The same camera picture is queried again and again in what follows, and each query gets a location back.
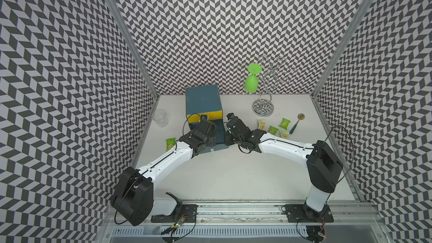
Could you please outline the green cookie packet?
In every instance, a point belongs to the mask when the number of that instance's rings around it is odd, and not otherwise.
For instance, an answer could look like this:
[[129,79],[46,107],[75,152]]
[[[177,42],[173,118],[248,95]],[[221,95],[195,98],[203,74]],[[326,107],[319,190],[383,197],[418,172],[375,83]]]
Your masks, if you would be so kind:
[[277,127],[270,126],[269,129],[268,129],[268,133],[270,133],[271,135],[276,135],[277,132],[278,132],[278,130],[279,129]]
[[287,130],[290,123],[291,123],[291,121],[289,119],[282,118],[282,121],[279,124],[279,127],[284,129],[284,130]]
[[169,151],[172,148],[177,148],[177,140],[175,138],[166,139],[166,151]]

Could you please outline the yellow-green cookie packet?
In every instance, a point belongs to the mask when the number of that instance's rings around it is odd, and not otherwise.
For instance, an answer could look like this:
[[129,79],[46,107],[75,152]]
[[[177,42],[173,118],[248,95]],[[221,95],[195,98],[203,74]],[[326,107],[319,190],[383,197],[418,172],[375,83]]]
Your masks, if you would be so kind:
[[265,130],[267,121],[265,119],[258,119],[257,122],[258,122],[258,129]]
[[286,139],[286,140],[289,139],[289,136],[290,136],[290,133],[289,133],[289,132],[287,132],[287,131],[283,131],[283,130],[280,130],[280,131],[279,131],[279,134],[280,134],[280,137],[281,137],[281,138]]

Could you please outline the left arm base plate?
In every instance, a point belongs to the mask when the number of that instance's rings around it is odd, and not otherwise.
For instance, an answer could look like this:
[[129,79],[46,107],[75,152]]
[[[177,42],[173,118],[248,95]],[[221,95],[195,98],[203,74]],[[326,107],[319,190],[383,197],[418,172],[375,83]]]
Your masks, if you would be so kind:
[[198,206],[196,204],[183,204],[176,207],[171,215],[157,215],[151,217],[152,223],[175,223],[181,218],[185,219],[186,223],[195,223]]

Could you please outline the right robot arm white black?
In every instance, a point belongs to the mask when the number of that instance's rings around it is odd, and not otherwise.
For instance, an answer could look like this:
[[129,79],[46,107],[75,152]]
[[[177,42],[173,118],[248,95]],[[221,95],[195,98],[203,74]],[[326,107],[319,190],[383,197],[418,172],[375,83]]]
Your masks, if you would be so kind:
[[236,144],[242,153],[272,154],[306,167],[311,187],[303,210],[315,215],[324,213],[343,170],[342,162],[326,141],[318,140],[314,144],[295,142],[265,130],[251,130],[233,113],[228,114],[227,119],[225,141],[229,145]]

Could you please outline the yellow top drawer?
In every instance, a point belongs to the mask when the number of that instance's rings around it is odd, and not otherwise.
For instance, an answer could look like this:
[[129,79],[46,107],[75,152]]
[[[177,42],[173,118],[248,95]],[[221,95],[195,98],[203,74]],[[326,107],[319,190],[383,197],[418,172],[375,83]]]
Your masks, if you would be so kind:
[[201,117],[205,115],[208,120],[219,120],[223,117],[223,111],[211,111],[211,112],[202,112],[202,113],[193,113],[187,115],[187,120],[189,124],[197,123],[200,121]]

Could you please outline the teal drawer cabinet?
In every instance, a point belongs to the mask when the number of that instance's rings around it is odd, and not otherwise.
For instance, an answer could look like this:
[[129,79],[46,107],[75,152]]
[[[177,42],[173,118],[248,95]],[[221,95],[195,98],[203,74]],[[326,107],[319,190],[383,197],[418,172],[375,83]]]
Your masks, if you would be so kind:
[[223,108],[216,84],[186,89],[186,117],[191,129],[198,126],[201,115],[206,115],[210,121],[223,119]]

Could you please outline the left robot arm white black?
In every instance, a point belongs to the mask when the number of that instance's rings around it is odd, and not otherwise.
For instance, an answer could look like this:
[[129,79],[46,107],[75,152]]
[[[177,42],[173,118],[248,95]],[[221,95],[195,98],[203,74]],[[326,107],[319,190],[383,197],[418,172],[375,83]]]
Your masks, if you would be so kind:
[[181,164],[213,146],[217,132],[217,125],[202,116],[198,127],[181,136],[165,154],[138,169],[125,169],[110,199],[111,206],[134,226],[148,216],[178,215],[181,202],[174,195],[162,195],[155,189]]

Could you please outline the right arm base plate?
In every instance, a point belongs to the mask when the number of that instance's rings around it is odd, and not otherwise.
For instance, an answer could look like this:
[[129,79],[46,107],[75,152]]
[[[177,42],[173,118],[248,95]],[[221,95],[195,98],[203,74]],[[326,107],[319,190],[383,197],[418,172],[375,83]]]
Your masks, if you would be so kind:
[[321,211],[315,211],[306,204],[286,204],[283,207],[289,223],[333,223],[334,217],[328,204]]

